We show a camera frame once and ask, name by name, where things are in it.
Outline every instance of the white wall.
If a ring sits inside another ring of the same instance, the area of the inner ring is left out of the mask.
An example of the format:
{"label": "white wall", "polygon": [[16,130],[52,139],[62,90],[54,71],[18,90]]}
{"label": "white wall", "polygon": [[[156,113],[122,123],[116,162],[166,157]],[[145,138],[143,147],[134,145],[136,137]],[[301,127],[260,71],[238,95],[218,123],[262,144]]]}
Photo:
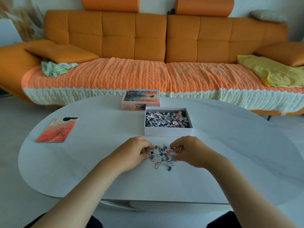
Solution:
{"label": "white wall", "polygon": [[[304,36],[304,0],[234,0],[231,17],[246,16],[256,9],[279,11],[288,17],[290,40],[300,41]],[[36,0],[40,10],[83,9],[80,0]],[[140,0],[142,13],[166,14],[174,7],[175,0]]]}

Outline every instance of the yellow cloth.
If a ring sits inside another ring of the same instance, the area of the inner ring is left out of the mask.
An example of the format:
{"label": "yellow cloth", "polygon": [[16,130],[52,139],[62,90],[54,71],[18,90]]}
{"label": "yellow cloth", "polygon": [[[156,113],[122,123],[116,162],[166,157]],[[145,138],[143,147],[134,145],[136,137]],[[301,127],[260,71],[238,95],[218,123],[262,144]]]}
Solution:
{"label": "yellow cloth", "polygon": [[304,87],[304,67],[289,67],[266,57],[238,55],[238,63],[252,70],[267,86]]}

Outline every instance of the orange headrest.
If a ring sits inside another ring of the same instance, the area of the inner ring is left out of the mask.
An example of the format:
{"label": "orange headrest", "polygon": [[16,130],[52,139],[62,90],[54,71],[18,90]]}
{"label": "orange headrest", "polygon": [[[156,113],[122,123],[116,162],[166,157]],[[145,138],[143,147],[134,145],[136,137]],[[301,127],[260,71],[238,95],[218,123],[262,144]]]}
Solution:
{"label": "orange headrest", "polygon": [[176,0],[175,14],[209,17],[228,17],[234,0]]}
{"label": "orange headrest", "polygon": [[139,13],[139,0],[81,0],[85,10]]}

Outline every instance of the orange throw pillow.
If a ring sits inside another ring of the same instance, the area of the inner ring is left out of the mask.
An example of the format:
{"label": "orange throw pillow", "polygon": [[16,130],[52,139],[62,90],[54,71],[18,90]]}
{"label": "orange throw pillow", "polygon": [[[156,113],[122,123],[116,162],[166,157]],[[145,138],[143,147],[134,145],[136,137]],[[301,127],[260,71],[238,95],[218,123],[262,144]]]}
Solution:
{"label": "orange throw pillow", "polygon": [[44,41],[44,45],[29,46],[25,50],[56,63],[81,63],[99,58],[98,55],[73,45],[57,45],[49,40]]}
{"label": "orange throw pillow", "polygon": [[268,45],[257,49],[255,53],[287,66],[304,65],[304,43],[301,42],[283,42]]}

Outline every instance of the sofa armrest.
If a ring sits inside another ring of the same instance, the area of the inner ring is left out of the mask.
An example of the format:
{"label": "sofa armrest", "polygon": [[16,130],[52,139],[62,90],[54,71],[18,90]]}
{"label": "sofa armrest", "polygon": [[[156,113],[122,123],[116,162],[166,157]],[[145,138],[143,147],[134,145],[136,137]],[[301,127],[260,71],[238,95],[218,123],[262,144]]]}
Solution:
{"label": "sofa armrest", "polygon": [[29,101],[21,88],[21,79],[28,70],[41,63],[41,58],[25,51],[24,48],[32,45],[43,46],[47,42],[48,40],[42,39],[0,48],[0,88]]}

